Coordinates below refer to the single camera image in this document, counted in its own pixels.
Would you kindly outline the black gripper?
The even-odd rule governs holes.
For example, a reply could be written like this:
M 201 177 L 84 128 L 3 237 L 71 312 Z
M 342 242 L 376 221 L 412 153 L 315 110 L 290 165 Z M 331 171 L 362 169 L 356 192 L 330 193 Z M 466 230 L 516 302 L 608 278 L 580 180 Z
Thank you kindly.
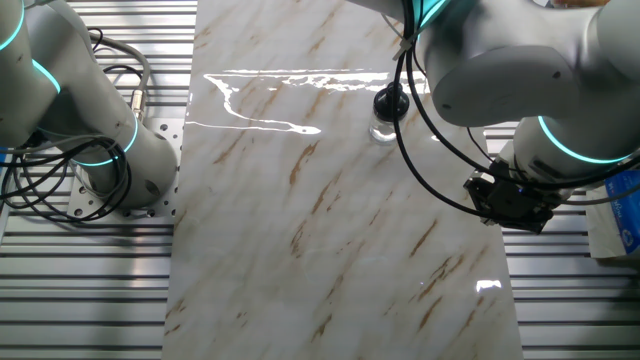
M 540 234 L 553 217 L 552 209 L 542 201 L 540 193 L 530 188 L 498 180 L 473 171 L 464 183 L 471 201 L 487 225 Z

